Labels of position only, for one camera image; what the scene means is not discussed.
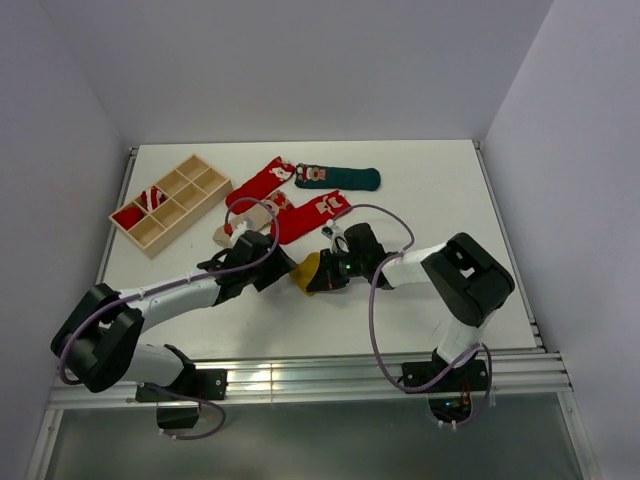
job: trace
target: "wooden tray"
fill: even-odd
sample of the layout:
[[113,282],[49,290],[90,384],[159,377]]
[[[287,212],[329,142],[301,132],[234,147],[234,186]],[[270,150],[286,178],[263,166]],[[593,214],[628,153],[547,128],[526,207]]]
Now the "wooden tray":
[[[167,197],[153,212],[147,212],[138,195],[109,216],[149,258],[156,256],[233,190],[231,180],[197,155],[189,157],[152,187]],[[130,207],[138,207],[144,217],[127,230],[114,215]]]

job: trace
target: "christmas sock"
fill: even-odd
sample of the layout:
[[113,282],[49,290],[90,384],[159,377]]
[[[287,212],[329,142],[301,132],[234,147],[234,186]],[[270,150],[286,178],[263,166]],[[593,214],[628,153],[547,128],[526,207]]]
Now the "christmas sock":
[[122,225],[125,230],[131,229],[136,223],[144,218],[144,212],[138,207],[129,207],[114,213],[113,219]]
[[375,168],[323,167],[299,163],[296,166],[296,186],[373,192],[380,187],[380,172]]
[[313,252],[304,259],[304,262],[289,272],[293,283],[309,297],[315,295],[315,292],[307,292],[307,285],[316,276],[318,268],[320,268],[320,252]]
[[[289,180],[296,171],[295,167],[280,157],[274,158],[269,164],[260,170],[255,177],[231,192],[225,203],[227,207],[242,197],[254,197],[262,200],[276,188]],[[246,212],[253,204],[242,202],[233,207],[232,212],[236,215]]]
[[[299,208],[294,208],[278,218],[280,223],[280,243],[286,245],[297,240],[305,233],[324,225],[338,213],[350,207],[342,194],[335,190],[327,195],[320,195]],[[271,235],[276,234],[275,224],[271,224]]]
[[167,197],[164,196],[164,193],[162,193],[158,187],[148,188],[140,195],[142,206],[149,213],[162,205],[166,199]]
[[[286,195],[280,190],[276,190],[262,201],[266,203],[273,212],[275,212],[278,219],[294,208]],[[262,205],[253,205],[253,207],[246,212],[232,218],[229,223],[218,227],[213,234],[213,241],[221,247],[231,248],[233,246],[231,244],[231,235],[236,227],[245,220],[249,221],[251,230],[258,231],[269,225],[272,217]]]

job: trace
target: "metal frame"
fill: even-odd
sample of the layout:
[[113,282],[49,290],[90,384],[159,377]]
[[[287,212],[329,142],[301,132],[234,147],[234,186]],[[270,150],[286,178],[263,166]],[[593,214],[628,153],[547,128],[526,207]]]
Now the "metal frame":
[[496,218],[498,219],[498,224],[500,225],[502,238],[504,238],[504,243],[505,243],[505,246],[507,247],[507,252],[509,253],[509,259],[511,260],[511,264],[513,265],[513,273],[515,273],[516,282],[518,282],[518,288],[520,289],[520,294],[522,295],[522,301],[524,302],[524,307],[525,307],[525,310],[527,311],[527,316],[529,317],[529,320],[535,323],[535,317],[533,315],[533,311],[531,310],[531,304],[529,303],[529,298],[527,297],[527,292],[524,288],[522,277],[520,276],[518,263],[516,262],[515,255],[513,254],[513,248],[511,248],[511,242],[509,242],[509,235],[507,235],[507,229],[504,227],[504,221],[502,220],[502,215],[500,214],[500,207],[498,207],[498,202],[496,201],[496,195],[493,192],[493,187],[491,186],[491,181],[489,180],[487,167],[484,164],[484,158],[482,157],[482,151],[480,150],[482,148],[482,143],[473,142],[473,146],[476,150],[476,156],[478,157],[478,162],[480,163],[480,169],[482,170],[484,181],[487,184],[487,189],[489,190],[489,196],[491,197],[491,204],[493,205],[493,210],[496,212]]
[[567,425],[567,431],[573,444],[573,450],[578,459],[580,472],[585,480],[600,480],[602,472],[598,466],[596,456],[591,448],[589,436],[578,413],[575,397],[572,392],[558,393],[558,401],[562,415]]
[[[428,359],[428,354],[385,356],[392,374],[400,377],[403,362]],[[571,384],[558,353],[496,354],[493,357],[493,393],[570,392]],[[257,403],[303,403],[411,398],[382,376],[372,356],[318,357],[300,360],[196,361],[198,369],[224,368],[227,396],[221,405]],[[84,386],[69,386],[59,379],[53,385],[48,408],[156,408],[191,402],[136,403],[136,384],[119,382],[95,394]],[[432,394],[431,398],[457,394]]]
[[[559,353],[547,353],[544,348],[538,327],[531,313],[493,189],[487,177],[479,144],[474,142],[474,146],[538,346],[532,349],[498,351],[492,355],[494,362],[492,394],[557,393],[563,405],[565,420],[567,420],[567,427],[570,431],[571,440],[582,472],[583,474],[585,472],[594,472],[590,473],[590,476],[585,476],[585,478],[600,478],[593,455],[589,456],[583,450],[584,445],[588,445],[588,439],[581,426],[575,406],[570,403],[573,401],[571,393],[573,389],[562,357]],[[118,207],[124,203],[137,153],[137,148],[132,148],[130,151],[118,196]],[[114,237],[115,227],[111,226],[96,279],[98,283],[104,278]],[[389,370],[399,377],[401,363],[425,360],[429,356],[430,354],[425,352],[385,355],[384,359]],[[222,405],[416,398],[415,396],[404,395],[392,387],[381,375],[372,356],[198,361],[196,366],[200,369],[225,368],[228,370],[227,397],[224,401],[219,402]],[[60,422],[66,409],[156,408],[157,405],[177,406],[189,404],[189,402],[139,404],[134,400],[135,390],[135,384],[120,382],[103,393],[93,394],[83,386],[64,385],[59,379],[56,379],[47,403],[45,417],[33,452],[27,478],[33,480],[45,478]]]

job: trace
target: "dark green sock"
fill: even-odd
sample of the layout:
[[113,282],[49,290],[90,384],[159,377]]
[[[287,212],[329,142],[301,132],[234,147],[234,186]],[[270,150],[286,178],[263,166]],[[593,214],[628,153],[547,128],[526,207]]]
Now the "dark green sock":
[[299,163],[296,165],[296,186],[373,192],[380,187],[380,172],[375,168],[324,167]]

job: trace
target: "white tabletop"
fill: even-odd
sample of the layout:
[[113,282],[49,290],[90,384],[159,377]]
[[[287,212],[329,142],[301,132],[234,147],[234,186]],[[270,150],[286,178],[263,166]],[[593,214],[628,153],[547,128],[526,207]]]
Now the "white tabletop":
[[[376,192],[344,192],[348,201],[381,205],[401,216],[416,234],[416,248],[471,234],[513,273],[473,144],[460,141],[302,142],[253,144],[144,145],[140,147],[126,200],[196,153],[231,178],[234,188],[280,155],[297,163],[353,168],[375,167],[382,175]],[[281,190],[295,206],[324,192],[303,190],[293,181]],[[204,215],[152,260],[118,232],[105,272],[115,289],[145,286],[186,273],[220,247],[214,230],[223,223],[223,203]],[[402,227],[370,209],[349,213],[346,228],[369,222],[387,250],[407,242]],[[294,260],[328,247],[313,231],[284,246]],[[353,280],[340,292],[305,296],[287,277],[261,294],[247,287],[216,308],[189,312],[146,332],[145,343],[170,343],[192,358],[278,358],[369,354],[369,285]],[[387,353],[431,351],[446,330],[450,313],[431,285],[378,291],[376,325]],[[485,330],[493,349],[533,348],[535,340],[516,290]]]

